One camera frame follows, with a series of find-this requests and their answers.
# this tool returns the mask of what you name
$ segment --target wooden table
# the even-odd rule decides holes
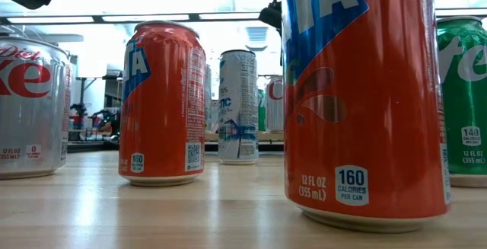
[[[487,190],[454,189],[422,231],[365,234],[309,220],[283,194],[282,157],[219,165],[180,187],[132,187],[117,152],[68,156],[56,175],[0,182],[0,248],[487,248]]]

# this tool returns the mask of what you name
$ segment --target green soda can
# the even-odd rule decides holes
[[[438,21],[452,186],[487,187],[487,32],[475,17]]]
[[[259,131],[266,131],[266,94],[264,90],[259,89],[257,95],[259,99]]]

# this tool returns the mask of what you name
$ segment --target white can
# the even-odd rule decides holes
[[[246,50],[223,52],[220,58],[218,157],[224,164],[254,164],[258,100],[256,55]]]
[[[212,69],[206,65],[205,72],[205,130],[212,131]]]
[[[284,131],[284,86],[280,75],[271,77],[266,87],[266,128],[269,132]]]
[[[0,178],[37,177],[65,164],[71,71],[51,44],[0,37]]]

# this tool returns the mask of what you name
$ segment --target red can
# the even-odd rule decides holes
[[[288,198],[359,231],[412,231],[445,214],[433,0],[282,7]]]
[[[203,172],[205,52],[168,21],[135,27],[123,75],[119,174],[140,186],[191,182]]]

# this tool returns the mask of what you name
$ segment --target can rim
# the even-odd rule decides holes
[[[247,52],[247,53],[253,54],[254,56],[256,55],[253,51],[250,51],[250,50],[245,50],[245,49],[230,49],[230,50],[224,51],[220,56],[223,56],[223,54],[230,53],[230,52]]]
[[[29,41],[31,43],[38,43],[38,44],[42,44],[44,46],[48,46],[48,47],[52,47],[54,49],[57,49],[58,51],[61,51],[63,54],[68,56],[68,53],[66,53],[66,51],[61,49],[59,46],[55,46],[54,44],[43,42],[42,40],[34,40],[34,39],[26,38],[26,37],[12,37],[12,36],[0,36],[0,40],[20,40],[20,41],[23,40],[23,41]]]
[[[135,26],[134,32],[137,30],[137,28],[142,27],[142,26],[145,26],[145,25],[149,25],[149,24],[171,24],[171,25],[175,25],[175,26],[178,26],[178,27],[186,28],[187,30],[193,32],[196,35],[196,37],[198,37],[198,39],[199,39],[198,32],[196,32],[191,27],[186,26],[184,24],[180,24],[180,23],[178,23],[176,21],[143,21],[143,22],[141,22],[141,23],[139,23],[139,24],[137,24]]]
[[[479,18],[479,17],[475,17],[475,16],[455,16],[455,17],[447,17],[447,18],[439,19],[436,22],[439,24],[439,23],[442,23],[442,22],[459,21],[459,20],[471,20],[471,21],[478,21],[478,22],[482,23],[482,19]]]

